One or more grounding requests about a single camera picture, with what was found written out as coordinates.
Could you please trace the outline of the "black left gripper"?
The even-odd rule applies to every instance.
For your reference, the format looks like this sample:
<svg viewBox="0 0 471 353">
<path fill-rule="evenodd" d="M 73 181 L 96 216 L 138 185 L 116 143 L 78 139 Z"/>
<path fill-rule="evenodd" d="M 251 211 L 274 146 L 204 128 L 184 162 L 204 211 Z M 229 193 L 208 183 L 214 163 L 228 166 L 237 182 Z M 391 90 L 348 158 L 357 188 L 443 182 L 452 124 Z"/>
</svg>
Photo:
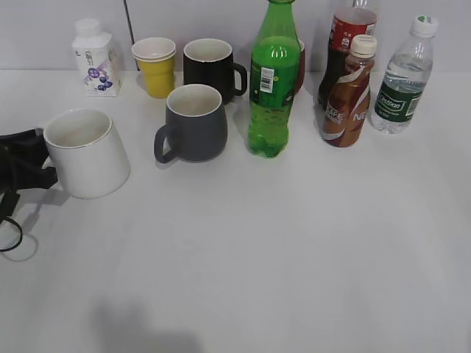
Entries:
<svg viewBox="0 0 471 353">
<path fill-rule="evenodd" d="M 49 189 L 58 181 L 56 168 L 27 168 L 18 164 L 45 162 L 49 152 L 41 128 L 1 136 L 1 194 L 7 190 Z"/>
</svg>

